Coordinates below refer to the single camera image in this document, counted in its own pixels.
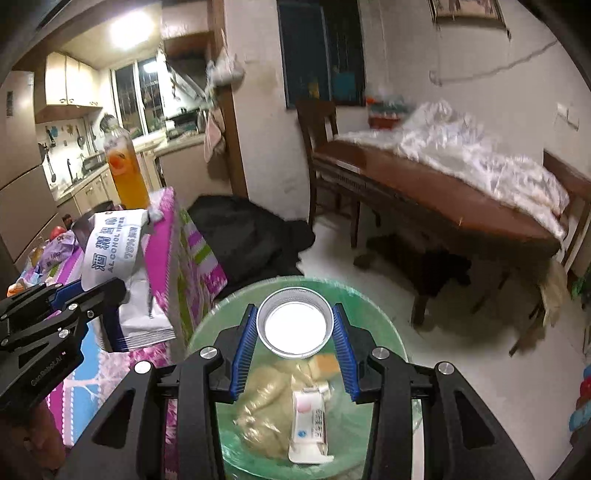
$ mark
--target toothpaste tube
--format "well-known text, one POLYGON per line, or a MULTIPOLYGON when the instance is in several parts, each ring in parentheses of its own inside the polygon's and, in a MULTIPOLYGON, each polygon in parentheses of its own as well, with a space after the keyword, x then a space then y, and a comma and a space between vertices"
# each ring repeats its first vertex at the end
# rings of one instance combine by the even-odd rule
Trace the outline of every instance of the toothpaste tube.
POLYGON ((332 462, 326 441, 324 398, 318 388, 293 392, 294 421, 288 457, 293 463, 332 462))

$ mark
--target plastic bottle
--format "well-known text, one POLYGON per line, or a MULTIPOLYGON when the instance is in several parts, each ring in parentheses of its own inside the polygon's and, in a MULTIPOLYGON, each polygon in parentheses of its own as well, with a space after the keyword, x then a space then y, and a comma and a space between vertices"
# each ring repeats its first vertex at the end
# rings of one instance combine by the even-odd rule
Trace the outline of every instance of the plastic bottle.
POLYGON ((147 208, 150 202, 148 190, 139 170, 131 135, 108 114, 100 121, 100 129, 105 132, 105 154, 121 203, 128 210, 147 208))

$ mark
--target white cloth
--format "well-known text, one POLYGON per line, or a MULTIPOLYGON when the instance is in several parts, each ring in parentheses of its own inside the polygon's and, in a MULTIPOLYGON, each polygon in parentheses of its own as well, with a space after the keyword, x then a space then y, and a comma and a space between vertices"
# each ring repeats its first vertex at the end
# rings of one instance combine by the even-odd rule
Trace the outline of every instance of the white cloth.
POLYGON ((395 130, 350 132, 337 139, 424 163, 528 213, 559 240, 566 234, 557 217, 569 195, 556 177, 529 157, 501 153, 474 117, 444 100, 422 104, 395 130))

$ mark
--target purple package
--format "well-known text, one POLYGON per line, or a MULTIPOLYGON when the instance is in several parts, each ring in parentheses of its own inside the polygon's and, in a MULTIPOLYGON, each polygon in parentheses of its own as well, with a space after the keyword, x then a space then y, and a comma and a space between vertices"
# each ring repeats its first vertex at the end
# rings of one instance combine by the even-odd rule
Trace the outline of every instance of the purple package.
POLYGON ((46 245, 35 270, 41 275, 49 272, 53 267, 70 258, 76 245, 76 236, 71 230, 58 235, 46 245))

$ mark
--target window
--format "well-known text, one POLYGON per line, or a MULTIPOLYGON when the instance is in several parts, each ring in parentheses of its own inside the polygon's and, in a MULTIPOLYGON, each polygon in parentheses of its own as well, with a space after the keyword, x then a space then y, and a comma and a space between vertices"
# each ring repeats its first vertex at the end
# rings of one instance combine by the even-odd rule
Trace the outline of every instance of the window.
POLYGON ((365 65, 357 0, 277 0, 285 98, 364 105, 365 65))
POLYGON ((119 123, 131 138, 164 127, 155 57, 113 70, 111 78, 119 123))

